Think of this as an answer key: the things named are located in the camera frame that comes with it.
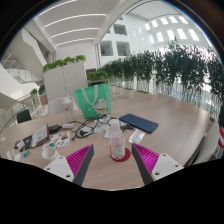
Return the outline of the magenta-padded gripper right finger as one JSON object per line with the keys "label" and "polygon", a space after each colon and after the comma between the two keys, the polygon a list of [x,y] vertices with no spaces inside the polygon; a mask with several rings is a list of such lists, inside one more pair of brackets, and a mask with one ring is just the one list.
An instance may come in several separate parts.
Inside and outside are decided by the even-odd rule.
{"label": "magenta-padded gripper right finger", "polygon": [[157,154],[136,143],[132,144],[132,154],[145,185],[183,169],[183,166],[167,153]]}

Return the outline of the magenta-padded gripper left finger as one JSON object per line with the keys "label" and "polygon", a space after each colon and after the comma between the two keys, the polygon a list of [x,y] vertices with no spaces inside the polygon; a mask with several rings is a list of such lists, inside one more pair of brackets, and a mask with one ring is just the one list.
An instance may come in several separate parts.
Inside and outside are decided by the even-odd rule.
{"label": "magenta-padded gripper left finger", "polygon": [[59,156],[44,170],[81,186],[93,155],[94,146],[90,144],[67,157]]}

